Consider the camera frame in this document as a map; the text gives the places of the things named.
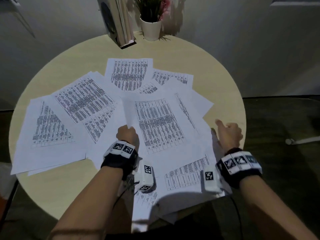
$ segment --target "white wall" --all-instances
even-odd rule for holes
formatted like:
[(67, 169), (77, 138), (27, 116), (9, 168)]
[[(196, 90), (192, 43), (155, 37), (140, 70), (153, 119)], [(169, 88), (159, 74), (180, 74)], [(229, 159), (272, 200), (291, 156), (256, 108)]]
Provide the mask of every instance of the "white wall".
[[(47, 62), (106, 33), (97, 0), (18, 1), (35, 38), (21, 17), (0, 9), (0, 106), (12, 108)], [(219, 60), (243, 97), (320, 93), (319, 6), (270, 7), (272, 0), (172, 2), (165, 31)], [(128, 8), (139, 30), (132, 0)]]

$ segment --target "person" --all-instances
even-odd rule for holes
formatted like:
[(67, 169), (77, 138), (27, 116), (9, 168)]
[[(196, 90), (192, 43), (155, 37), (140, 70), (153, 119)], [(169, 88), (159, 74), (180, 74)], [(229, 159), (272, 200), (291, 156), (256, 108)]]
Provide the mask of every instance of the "person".
[[(238, 149), (243, 138), (238, 125), (228, 123), (225, 126), (220, 120), (216, 120), (216, 125), (219, 143), (224, 152)], [(139, 138), (133, 127), (129, 129), (126, 125), (120, 127), (116, 137), (119, 141), (132, 145), (138, 152)], [(93, 240), (106, 237), (105, 230), (111, 224), (110, 215), (117, 200), (118, 188), (132, 167), (128, 166), (132, 164), (131, 162), (126, 166), (117, 167), (113, 159), (107, 158), (108, 155), (105, 161), (109, 162), (104, 161), (98, 173), (67, 208), (51, 231), (50, 239)], [(242, 177), (237, 185), (252, 220), (266, 239), (317, 239), (265, 183), (259, 173), (250, 173), (249, 176)]]

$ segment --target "green leaves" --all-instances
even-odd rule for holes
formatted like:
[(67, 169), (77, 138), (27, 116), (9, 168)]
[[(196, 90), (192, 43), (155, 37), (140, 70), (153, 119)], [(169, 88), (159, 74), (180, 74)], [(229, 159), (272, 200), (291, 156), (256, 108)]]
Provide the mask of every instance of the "green leaves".
[(158, 22), (163, 14), (162, 0), (134, 0), (141, 19), (148, 23)]

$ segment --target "forearm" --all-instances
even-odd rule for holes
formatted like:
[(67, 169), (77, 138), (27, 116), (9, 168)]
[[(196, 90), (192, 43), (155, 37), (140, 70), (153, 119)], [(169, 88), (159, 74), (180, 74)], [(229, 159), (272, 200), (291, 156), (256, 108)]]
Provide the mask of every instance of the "forearm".
[(240, 182), (249, 213), (267, 239), (317, 239), (259, 176)]
[[(123, 171), (120, 168), (102, 167), (71, 203), (52, 233), (72, 230), (79, 231), (77, 237), (99, 239), (117, 198), (122, 175)], [(57, 234), (53, 239), (73, 238), (72, 234)]]

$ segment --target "fist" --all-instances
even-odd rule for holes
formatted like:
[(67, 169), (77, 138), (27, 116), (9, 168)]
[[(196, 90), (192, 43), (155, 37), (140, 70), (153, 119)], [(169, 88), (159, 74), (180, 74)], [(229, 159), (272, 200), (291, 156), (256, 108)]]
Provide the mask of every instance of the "fist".
[(136, 147), (136, 151), (138, 151), (140, 145), (139, 137), (133, 127), (130, 129), (128, 129), (127, 125), (119, 127), (116, 137), (119, 141), (127, 141), (131, 145), (134, 145)]
[(242, 130), (238, 124), (226, 123), (226, 126), (224, 126), (223, 122), (218, 119), (215, 122), (218, 126), (219, 141), (224, 153), (227, 153), (232, 148), (238, 148), (243, 138)]

